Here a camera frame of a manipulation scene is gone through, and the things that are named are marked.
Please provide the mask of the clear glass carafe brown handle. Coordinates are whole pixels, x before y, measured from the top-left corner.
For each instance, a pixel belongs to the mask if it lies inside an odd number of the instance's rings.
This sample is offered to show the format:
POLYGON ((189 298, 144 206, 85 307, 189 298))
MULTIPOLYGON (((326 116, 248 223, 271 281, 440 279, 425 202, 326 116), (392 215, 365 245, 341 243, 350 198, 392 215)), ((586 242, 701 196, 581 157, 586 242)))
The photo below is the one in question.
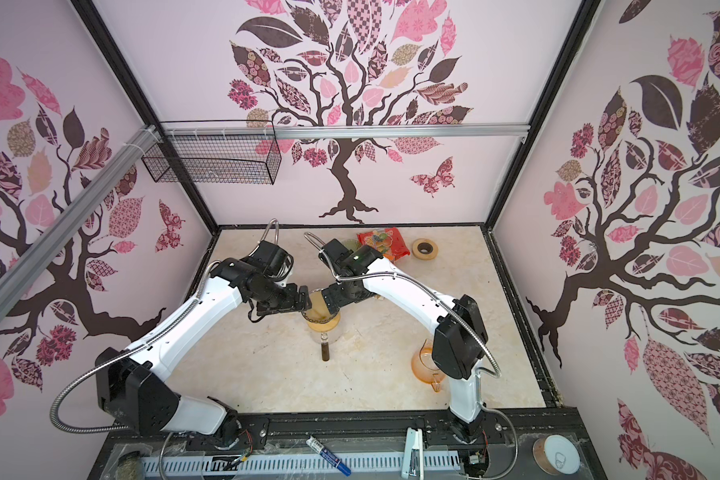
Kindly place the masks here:
POLYGON ((315 330, 310 331, 311 338, 320 347, 320 358, 323 362, 331 360, 333 345, 339 340, 342 332, 338 328, 334 328, 329 331, 318 332, 315 330))

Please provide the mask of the brown paper coffee filter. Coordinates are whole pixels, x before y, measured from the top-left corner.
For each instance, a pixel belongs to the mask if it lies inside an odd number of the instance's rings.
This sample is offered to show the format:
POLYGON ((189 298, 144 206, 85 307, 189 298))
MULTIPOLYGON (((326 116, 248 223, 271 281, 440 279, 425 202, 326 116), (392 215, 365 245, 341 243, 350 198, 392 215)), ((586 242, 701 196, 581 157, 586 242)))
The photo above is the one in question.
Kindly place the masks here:
POLYGON ((326 324, 334 318, 328 308, 325 298, 320 290, 310 293, 311 308, 303 313, 304 318, 311 323, 326 324))

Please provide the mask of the clear ribbed glass dripper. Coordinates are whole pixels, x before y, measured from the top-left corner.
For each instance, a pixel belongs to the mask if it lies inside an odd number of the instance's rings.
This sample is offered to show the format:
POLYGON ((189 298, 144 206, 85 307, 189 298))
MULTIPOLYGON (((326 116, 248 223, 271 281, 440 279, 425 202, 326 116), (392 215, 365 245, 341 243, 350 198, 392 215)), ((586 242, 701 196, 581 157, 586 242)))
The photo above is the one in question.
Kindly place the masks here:
POLYGON ((331 311, 325 302, 313 301, 312 307, 302 312, 302 316, 311 324, 327 326, 329 323, 339 320, 340 311, 331 311))

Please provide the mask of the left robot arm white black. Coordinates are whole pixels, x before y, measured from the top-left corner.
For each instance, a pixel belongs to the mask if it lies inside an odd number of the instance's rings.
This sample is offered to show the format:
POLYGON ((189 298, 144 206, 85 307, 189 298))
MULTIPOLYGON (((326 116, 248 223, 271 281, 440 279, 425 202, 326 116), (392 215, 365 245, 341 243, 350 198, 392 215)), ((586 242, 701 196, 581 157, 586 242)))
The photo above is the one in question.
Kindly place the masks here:
POLYGON ((193 346, 238 307, 248 307, 253 322, 309 309, 306 288, 287 280, 293 265, 292 255, 268 241, 241 259, 210 265, 196 293, 163 325, 125 350, 97 358, 100 409, 140 435, 194 432, 232 442, 239 428, 232 407, 181 395, 167 380, 193 346))

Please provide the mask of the orange glass pitcher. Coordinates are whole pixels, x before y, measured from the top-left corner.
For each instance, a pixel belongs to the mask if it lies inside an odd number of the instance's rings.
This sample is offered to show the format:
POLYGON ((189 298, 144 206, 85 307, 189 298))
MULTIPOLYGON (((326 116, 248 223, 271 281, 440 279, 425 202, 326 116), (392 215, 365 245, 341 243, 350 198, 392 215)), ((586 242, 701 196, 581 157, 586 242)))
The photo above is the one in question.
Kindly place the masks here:
POLYGON ((425 340, 413 355, 411 369, 414 376, 422 383, 429 385, 434 392, 443 390, 446 376, 434 362, 432 340, 425 340))

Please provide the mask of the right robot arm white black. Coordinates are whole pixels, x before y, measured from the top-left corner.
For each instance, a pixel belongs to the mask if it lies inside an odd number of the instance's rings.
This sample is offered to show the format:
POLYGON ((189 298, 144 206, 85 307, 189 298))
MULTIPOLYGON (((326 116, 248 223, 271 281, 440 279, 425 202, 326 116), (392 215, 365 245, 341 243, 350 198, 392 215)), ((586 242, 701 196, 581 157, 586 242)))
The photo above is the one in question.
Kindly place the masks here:
POLYGON ((331 240, 318 247, 318 258, 335 279, 325 289, 330 309, 380 296, 426 328, 432 339, 431 358, 449 382, 449 429, 463 443, 474 441, 485 417, 480 374, 501 376, 477 302, 426 286, 367 245, 351 251, 331 240))

